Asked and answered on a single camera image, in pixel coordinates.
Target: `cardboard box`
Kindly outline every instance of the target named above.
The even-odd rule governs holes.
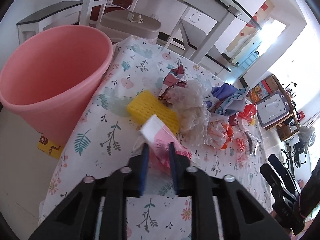
[[[276,81],[273,79],[272,76],[270,76],[270,77],[268,77],[267,79],[265,79],[265,81],[266,81],[266,83],[267,83],[267,85],[268,85],[268,87],[270,88],[270,90],[271,90],[272,93],[273,93],[273,92],[276,92],[276,91],[279,89]]]
[[[278,130],[278,135],[281,140],[283,138],[287,137],[291,133],[291,128],[289,125],[279,127],[279,128],[277,128],[277,130]]]
[[[53,143],[43,135],[41,135],[41,138],[38,142],[38,149],[55,159],[59,159],[63,151],[63,147]]]

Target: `screw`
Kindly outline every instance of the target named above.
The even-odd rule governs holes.
[[[236,180],[235,176],[233,175],[226,175],[223,178],[226,182],[234,182]]]
[[[197,172],[198,171],[198,168],[195,167],[195,166],[189,166],[186,168],[187,172],[189,173],[194,173],[194,172]]]
[[[124,167],[122,167],[122,168],[120,169],[120,171],[121,171],[122,173],[129,173],[129,172],[131,172],[132,170],[131,170],[128,166],[124,166]]]
[[[88,183],[88,184],[89,184],[89,183],[93,183],[95,180],[96,180],[96,179],[95,179],[94,177],[92,177],[92,176],[86,176],[86,177],[83,178],[82,181],[83,181],[84,183]]]

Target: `electrical cord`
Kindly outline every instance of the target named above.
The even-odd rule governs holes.
[[[199,14],[199,17],[198,17],[198,21],[197,22],[194,22],[193,20],[191,20],[191,17],[193,16],[193,15],[195,15],[195,14],[197,14],[197,13],[200,13]],[[201,14],[202,14],[202,12],[195,12],[193,15],[191,15],[190,17],[189,17],[189,20],[191,21],[191,22],[193,22],[193,23],[198,23],[199,22],[199,19],[200,19],[200,16],[201,16]]]

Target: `floral tablecloth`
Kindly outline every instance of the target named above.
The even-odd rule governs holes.
[[[131,36],[117,44],[114,59],[102,84],[75,127],[52,176],[39,222],[68,195],[86,175],[102,178],[125,166],[134,154],[133,145],[140,125],[126,111],[127,104],[140,92],[158,95],[164,77],[180,63],[185,80],[196,79],[207,87],[221,86],[223,81],[190,60],[159,45]],[[261,139],[258,122],[248,126]],[[181,143],[188,146],[178,135]],[[233,174],[243,186],[270,211],[270,189],[259,172],[265,163],[263,143],[256,156],[238,165],[235,149],[210,146],[189,147],[201,159],[201,168],[210,176],[222,178]],[[132,240],[189,239],[191,232],[191,198],[174,196],[172,182],[163,183],[157,195],[127,198],[127,235]]]

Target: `table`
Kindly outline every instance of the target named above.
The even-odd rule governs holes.
[[[126,165],[139,154],[133,146],[140,124],[126,111],[137,94],[149,90],[157,95],[169,70],[183,64],[185,80],[196,79],[207,87],[221,86],[223,81],[190,60],[147,40],[131,36],[115,44],[113,61],[101,85],[93,95],[75,127],[52,176],[39,222],[58,205],[86,175],[103,178]],[[248,126],[262,140],[258,121]],[[78,139],[87,144],[78,144]],[[178,135],[186,147],[188,142]],[[268,211],[270,188],[259,173],[267,161],[263,143],[254,158],[245,165],[236,163],[232,143],[226,150],[210,146],[189,147],[200,158],[200,166],[211,176],[233,174]],[[150,176],[154,187],[141,198],[127,198],[128,239],[189,239],[191,232],[191,198],[174,195],[172,181]]]
[[[237,7],[239,9],[237,10],[235,7],[231,5],[228,7],[220,0],[178,0],[178,1],[182,1],[183,3],[188,5],[185,12],[181,16],[182,18],[184,18],[184,16],[188,13],[189,8],[193,7],[217,21],[217,23],[214,25],[210,33],[201,42],[201,45],[192,55],[191,60],[196,63],[199,63],[201,59],[205,57],[207,52],[212,48],[212,46],[215,44],[218,38],[224,33],[224,31],[231,24],[231,22],[236,18],[236,16],[238,17],[242,14],[239,11],[241,10],[241,8]],[[93,6],[93,0],[84,0],[84,6],[80,15],[81,25],[89,25],[92,6]],[[251,17],[249,16],[245,17],[245,20],[247,22],[250,21],[250,19]],[[179,30],[178,25],[179,25],[179,22],[176,24],[175,28],[171,32],[171,35],[167,40],[167,43],[165,46],[166,48],[171,43],[175,33]]]
[[[185,48],[183,56],[190,59],[193,53],[201,46],[207,34],[183,19],[180,19],[180,22],[180,30]],[[206,57],[223,67],[226,71],[231,72],[231,64],[221,55],[215,45],[208,51]]]
[[[107,0],[93,0],[92,6],[105,6],[106,2]],[[82,3],[83,0],[61,1],[25,17],[17,23],[19,44],[22,44],[24,41],[26,41],[26,32],[34,32],[35,34],[37,34],[39,32],[42,32],[45,27],[47,27],[54,21],[68,18],[75,13],[81,12]]]

